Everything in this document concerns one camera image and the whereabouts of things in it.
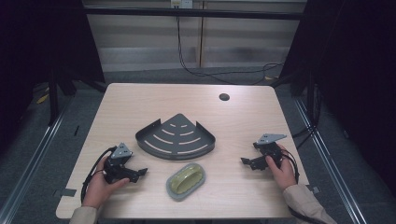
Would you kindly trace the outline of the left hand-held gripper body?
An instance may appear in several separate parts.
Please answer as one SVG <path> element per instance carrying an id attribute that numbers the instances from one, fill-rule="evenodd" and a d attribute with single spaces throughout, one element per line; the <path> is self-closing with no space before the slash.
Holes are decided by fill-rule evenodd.
<path id="1" fill-rule="evenodd" d="M 117 180 L 133 176 L 133 170 L 125 167 L 126 162 L 132 158 L 133 152 L 124 144 L 120 143 L 107 157 L 104 165 L 105 180 L 112 184 Z"/>

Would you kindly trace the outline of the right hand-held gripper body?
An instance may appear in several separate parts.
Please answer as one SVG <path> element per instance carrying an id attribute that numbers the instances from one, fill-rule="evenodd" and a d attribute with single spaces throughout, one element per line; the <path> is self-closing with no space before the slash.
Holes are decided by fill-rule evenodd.
<path id="1" fill-rule="evenodd" d="M 280 167 L 282 152 L 276 141 L 283 138 L 283 134 L 265 133 L 259 140 L 253 143 L 253 146 L 262 154 L 262 156 L 258 158 L 258 164 L 266 164 L 268 167 L 265 157 L 270 156 L 276 163 L 276 166 Z"/>

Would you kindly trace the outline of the person's left hand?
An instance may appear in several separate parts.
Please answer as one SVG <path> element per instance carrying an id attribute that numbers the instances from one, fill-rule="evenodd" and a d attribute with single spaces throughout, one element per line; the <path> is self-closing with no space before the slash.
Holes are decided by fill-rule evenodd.
<path id="1" fill-rule="evenodd" d="M 118 180 L 117 182 L 108 184 L 103 174 L 106 159 L 107 156 L 104 156 L 98 162 L 95 173 L 92 176 L 92 179 L 88 185 L 85 198 L 81 203 L 82 206 L 99 209 L 115 190 L 124 187 L 130 182 L 128 178 L 123 178 L 121 180 Z"/>

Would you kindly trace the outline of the person's right hand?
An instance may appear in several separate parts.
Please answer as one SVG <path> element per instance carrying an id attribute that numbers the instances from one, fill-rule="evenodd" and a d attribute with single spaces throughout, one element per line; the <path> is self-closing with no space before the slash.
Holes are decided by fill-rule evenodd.
<path id="1" fill-rule="evenodd" d="M 296 185 L 297 182 L 294 177 L 292 164 L 288 158 L 287 150 L 282 145 L 278 146 L 282 149 L 282 153 L 284 154 L 280 167 L 276 166 L 276 163 L 270 156 L 266 156 L 265 160 L 273 174 L 275 182 L 281 190 L 285 190 L 290 186 Z"/>

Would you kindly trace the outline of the yellow-green soap bar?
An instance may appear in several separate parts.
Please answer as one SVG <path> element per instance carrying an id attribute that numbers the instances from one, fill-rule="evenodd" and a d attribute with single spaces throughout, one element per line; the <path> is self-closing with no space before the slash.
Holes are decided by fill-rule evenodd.
<path id="1" fill-rule="evenodd" d="M 192 165 L 178 172 L 170 180 L 170 189 L 175 194 L 182 194 L 192 189 L 203 178 L 203 171 L 200 166 Z"/>

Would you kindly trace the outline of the black metal corner shelf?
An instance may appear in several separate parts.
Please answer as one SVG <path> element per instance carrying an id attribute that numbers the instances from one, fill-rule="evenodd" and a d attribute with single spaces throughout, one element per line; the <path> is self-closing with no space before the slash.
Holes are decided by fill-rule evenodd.
<path id="1" fill-rule="evenodd" d="M 135 134 L 137 144 L 148 154 L 169 161 L 199 158 L 215 148 L 216 137 L 198 121 L 183 114 L 162 122 L 155 120 Z"/>

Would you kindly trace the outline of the black metal stand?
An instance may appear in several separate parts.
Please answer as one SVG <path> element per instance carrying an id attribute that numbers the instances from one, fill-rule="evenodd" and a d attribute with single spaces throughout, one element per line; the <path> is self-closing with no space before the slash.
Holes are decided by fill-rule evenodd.
<path id="1" fill-rule="evenodd" d="M 307 95 L 306 95 L 306 111 L 309 119 L 309 127 L 315 130 L 318 127 L 320 117 L 320 97 L 316 88 L 315 77 L 312 72 L 308 75 Z"/>
<path id="2" fill-rule="evenodd" d="M 49 105 L 50 105 L 49 126 L 52 126 L 59 116 L 57 77 L 53 70 L 49 72 Z"/>

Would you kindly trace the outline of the dark curtain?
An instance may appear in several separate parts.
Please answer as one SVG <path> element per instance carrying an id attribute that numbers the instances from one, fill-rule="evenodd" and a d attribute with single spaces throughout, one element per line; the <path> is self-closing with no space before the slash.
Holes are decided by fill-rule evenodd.
<path id="1" fill-rule="evenodd" d="M 316 81 L 396 198 L 396 0 L 306 0 L 280 76 Z"/>
<path id="2" fill-rule="evenodd" d="M 82 0 L 0 0 L 0 155 L 7 151 L 36 84 L 105 80 Z"/>

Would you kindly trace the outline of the black horizontal bar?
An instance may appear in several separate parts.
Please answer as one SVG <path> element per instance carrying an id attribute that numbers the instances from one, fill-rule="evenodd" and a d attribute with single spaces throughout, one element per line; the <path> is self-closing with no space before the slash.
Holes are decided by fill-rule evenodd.
<path id="1" fill-rule="evenodd" d="M 136 7 L 84 7 L 87 14 L 95 15 L 128 15 L 128 16 L 168 16 L 197 18 L 234 18 L 299 21 L 304 13 L 260 12 L 214 9 L 177 9 L 177 8 L 136 8 Z"/>

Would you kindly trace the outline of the metal floor rail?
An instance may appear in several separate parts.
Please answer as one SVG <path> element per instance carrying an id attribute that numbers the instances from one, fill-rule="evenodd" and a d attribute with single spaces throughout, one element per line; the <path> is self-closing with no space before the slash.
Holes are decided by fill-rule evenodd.
<path id="1" fill-rule="evenodd" d="M 320 132 L 317 128 L 314 127 L 314 125 L 308 118 L 307 108 L 304 105 L 304 102 L 301 99 L 297 98 L 294 100 L 294 103 L 296 104 L 296 107 L 303 119 L 304 125 L 310 132 L 310 137 L 318 151 L 319 156 L 324 163 L 326 170 L 329 172 L 332 182 L 334 183 L 335 188 L 340 195 L 349 216 L 352 219 L 352 222 L 354 224 L 368 224 L 366 218 L 361 211 L 360 206 L 358 205 L 355 197 L 347 186 L 345 179 L 342 177 L 338 167 L 336 166 L 332 158 L 332 154 L 324 143 Z"/>
<path id="2" fill-rule="evenodd" d="M 47 154 L 49 146 L 63 122 L 64 113 L 66 112 L 68 107 L 69 104 L 66 104 L 61 110 L 60 114 L 55 118 L 53 123 L 47 128 L 39 145 L 35 149 L 35 153 L 33 154 L 32 159 L 29 160 L 26 169 L 18 180 L 15 189 L 12 190 L 10 195 L 7 197 L 3 208 L 0 210 L 0 224 L 11 224 L 27 190 L 32 183 L 32 180 L 40 163 Z"/>

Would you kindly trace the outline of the white wall socket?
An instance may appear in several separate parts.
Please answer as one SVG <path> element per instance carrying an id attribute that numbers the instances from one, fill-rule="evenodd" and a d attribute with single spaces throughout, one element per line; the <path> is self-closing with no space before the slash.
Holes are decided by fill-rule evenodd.
<path id="1" fill-rule="evenodd" d="M 170 0 L 171 8 L 185 8 L 192 9 L 193 1 L 192 0 Z"/>

